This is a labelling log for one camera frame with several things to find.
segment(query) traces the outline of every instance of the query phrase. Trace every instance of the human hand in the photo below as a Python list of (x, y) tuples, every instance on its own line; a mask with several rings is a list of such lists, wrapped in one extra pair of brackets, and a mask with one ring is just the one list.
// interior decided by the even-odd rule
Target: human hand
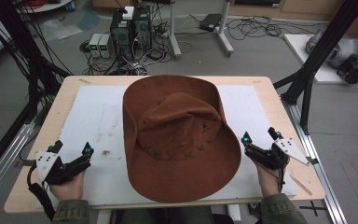
[(81, 199), (83, 197), (83, 179), (86, 171), (78, 174), (70, 182), (62, 185), (50, 185), (50, 191), (60, 201)]
[(258, 183), (264, 197), (280, 194), (279, 191), (279, 169), (270, 170), (259, 163), (253, 161), (257, 168)]

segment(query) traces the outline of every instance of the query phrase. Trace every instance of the black stand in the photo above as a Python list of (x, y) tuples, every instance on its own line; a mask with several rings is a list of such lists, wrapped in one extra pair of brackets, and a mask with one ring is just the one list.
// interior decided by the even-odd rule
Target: black stand
[(290, 105), (295, 105), (297, 98), (304, 92), (300, 125), (306, 135), (309, 134), (310, 95), (316, 72), (357, 17), (358, 0), (345, 0), (303, 66), (290, 77), (274, 83), (275, 89), (278, 89), (292, 82), (287, 92), (282, 94), (282, 100)]
[[(28, 28), (22, 21), (17, 9), (10, 0), (0, 0), (0, 21), (10, 34), (12, 41), (22, 54), (27, 62), (28, 73), (27, 78), (29, 81), (29, 102), (30, 111), (28, 121), (36, 115), (37, 103), (39, 101), (40, 89), (38, 81), (43, 85), (45, 94), (57, 94), (61, 84), (57, 81), (55, 74), (61, 77), (71, 76), (69, 73), (63, 71), (61, 68), (50, 63), (42, 54)], [(1, 42), (8, 48), (12, 57), (16, 57), (11, 48), (4, 38), (0, 38)]]
[(21, 126), (29, 123), (37, 113), (37, 105), (43, 95), (56, 95), (61, 84), (54, 74), (68, 77), (71, 74), (49, 62), (42, 54), (29, 30), (23, 23), (13, 1), (0, 0), (0, 21), (10, 34), (18, 49), (6, 42), (0, 33), (0, 41), (16, 61), (21, 72), (28, 79), (29, 103), (22, 110), (16, 121), (0, 141), (0, 158), (4, 155), (10, 142), (14, 139)]

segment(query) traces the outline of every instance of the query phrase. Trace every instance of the wide-brimmed hat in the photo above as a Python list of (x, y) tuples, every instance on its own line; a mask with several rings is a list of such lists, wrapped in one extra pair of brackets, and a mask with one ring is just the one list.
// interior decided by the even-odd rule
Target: wide-brimmed hat
[(239, 140), (208, 81), (164, 75), (133, 82), (124, 93), (123, 127), (130, 182), (150, 200), (207, 197), (240, 166)]

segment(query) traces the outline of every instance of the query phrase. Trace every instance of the table leg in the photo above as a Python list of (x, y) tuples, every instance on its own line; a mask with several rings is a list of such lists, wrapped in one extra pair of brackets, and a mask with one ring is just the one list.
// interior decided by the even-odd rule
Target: table leg
[(100, 210), (98, 212), (97, 224), (110, 224), (113, 210)]
[(234, 52), (234, 48), (231, 47), (231, 44), (229, 43), (227, 37), (225, 36), (225, 27), (227, 23), (227, 15), (228, 15), (230, 2), (231, 0), (225, 0), (225, 3), (223, 4), (222, 21), (220, 22), (220, 27), (215, 28), (217, 35), (219, 36), (220, 40), (223, 42), (223, 45), (226, 48), (228, 57), (231, 56), (231, 53)]
[(173, 49), (174, 59), (178, 60), (182, 57), (182, 52), (179, 49), (178, 42), (175, 36), (175, 12), (174, 12), (175, 0), (171, 0), (170, 9), (171, 9), (171, 29), (169, 31), (169, 37)]
[(234, 223), (241, 223), (241, 210), (239, 204), (228, 204), (227, 212)]

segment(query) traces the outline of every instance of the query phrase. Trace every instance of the concrete floor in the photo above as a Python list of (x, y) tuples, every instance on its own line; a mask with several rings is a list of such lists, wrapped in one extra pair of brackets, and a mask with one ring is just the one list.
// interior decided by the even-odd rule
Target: concrete floor
[[(188, 15), (187, 8), (197, 7), (195, 1), (188, 1), (178, 7), (177, 15)], [(63, 25), (84, 25), (84, 18), (95, 21), (88, 30), (69, 38), (48, 42), (51, 48), (60, 57), (62, 62), (76, 75), (81, 75), (87, 68), (87, 59), (78, 50), (79, 45), (90, 39), (94, 33), (109, 31), (110, 17), (108, 12), (94, 12), (87, 7), (87, 3), (80, 2), (75, 12), (68, 13), (64, 8), (40, 13), (37, 18), (40, 22), (53, 19), (62, 19)], [(194, 14), (219, 12), (220, 1), (211, 1), (210, 8), (193, 10)], [(180, 26), (191, 18), (178, 16), (176, 25)], [(189, 21), (185, 27), (197, 26)], [(309, 27), (316, 32), (318, 26)], [(178, 61), (156, 63), (150, 66), (148, 75), (177, 74), (191, 76), (265, 76), (272, 82), (281, 80), (299, 69), (301, 63), (289, 46), (277, 37), (247, 37), (244, 40), (233, 40), (227, 36), (235, 52), (230, 58), (222, 50), (218, 39), (209, 35), (179, 35), (179, 46), (183, 57)], [(277, 90), (285, 92), (287, 87)], [(3, 50), (0, 52), (0, 139), (8, 127), (19, 115), (27, 102), (27, 81), (21, 75), (16, 64)], [(328, 179), (337, 196), (339, 205), (348, 223), (358, 223), (358, 84), (315, 84), (312, 91), (309, 120), (310, 136), (315, 145)], [(8, 170), (0, 183), (0, 223), (48, 223), (44, 214), (7, 214), (4, 203), (20, 169), (14, 164)], [(314, 202), (315, 206), (324, 207), (323, 202)], [(296, 203), (297, 206), (310, 206), (310, 202)], [(312, 210), (301, 209), (309, 223), (330, 223), (328, 214), (318, 210), (317, 216)], [(91, 223), (95, 223), (96, 213), (91, 213)], [(255, 223), (255, 219), (248, 215), (246, 206), (241, 205), (242, 223)]]

